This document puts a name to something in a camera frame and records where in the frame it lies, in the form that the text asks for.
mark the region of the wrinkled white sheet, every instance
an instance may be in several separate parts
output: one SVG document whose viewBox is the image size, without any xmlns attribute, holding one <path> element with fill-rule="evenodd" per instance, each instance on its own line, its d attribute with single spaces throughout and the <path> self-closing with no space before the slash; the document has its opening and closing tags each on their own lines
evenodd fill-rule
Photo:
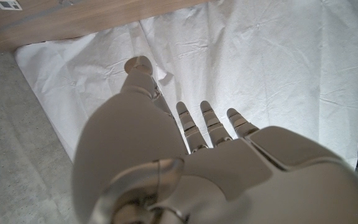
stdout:
<svg viewBox="0 0 358 224">
<path fill-rule="evenodd" d="M 71 160 L 82 127 L 119 92 L 124 64 L 145 55 L 175 116 L 183 101 L 230 107 L 263 128 L 291 129 L 356 166 L 358 1 L 211 1 L 77 39 L 16 52 L 25 78 Z"/>
</svg>

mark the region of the wooden table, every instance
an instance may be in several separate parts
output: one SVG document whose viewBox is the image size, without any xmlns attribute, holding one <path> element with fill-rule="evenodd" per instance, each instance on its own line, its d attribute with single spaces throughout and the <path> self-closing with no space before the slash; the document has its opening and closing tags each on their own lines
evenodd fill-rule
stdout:
<svg viewBox="0 0 358 224">
<path fill-rule="evenodd" d="M 207 0 L 20 0 L 22 11 L 0 10 L 0 50 L 90 34 Z"/>
</svg>

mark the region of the barcode label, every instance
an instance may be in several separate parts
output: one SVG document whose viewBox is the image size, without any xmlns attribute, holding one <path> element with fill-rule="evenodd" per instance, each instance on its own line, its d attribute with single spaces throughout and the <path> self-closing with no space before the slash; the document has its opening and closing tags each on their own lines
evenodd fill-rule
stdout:
<svg viewBox="0 0 358 224">
<path fill-rule="evenodd" d="M 2 10 L 22 10 L 17 1 L 0 1 L 0 9 Z"/>
</svg>

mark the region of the white fabric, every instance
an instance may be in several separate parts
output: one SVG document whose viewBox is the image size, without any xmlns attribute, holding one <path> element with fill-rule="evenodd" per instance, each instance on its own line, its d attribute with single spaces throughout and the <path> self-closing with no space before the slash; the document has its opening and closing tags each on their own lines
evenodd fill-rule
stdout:
<svg viewBox="0 0 358 224">
<path fill-rule="evenodd" d="M 263 128 L 318 141 L 351 166 L 358 147 L 358 1 L 212 1 L 72 40 L 21 47 L 16 60 L 71 159 L 86 120 L 119 92 L 127 59 L 154 65 L 173 113 L 203 135 L 210 102 Z"/>
</svg>

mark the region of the concrete surface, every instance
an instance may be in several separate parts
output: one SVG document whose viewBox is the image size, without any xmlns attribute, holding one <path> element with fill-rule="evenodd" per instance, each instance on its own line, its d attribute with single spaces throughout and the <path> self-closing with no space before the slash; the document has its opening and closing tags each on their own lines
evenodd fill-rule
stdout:
<svg viewBox="0 0 358 224">
<path fill-rule="evenodd" d="M 0 53 L 0 223 L 76 223 L 71 168 L 14 57 Z"/>
</svg>

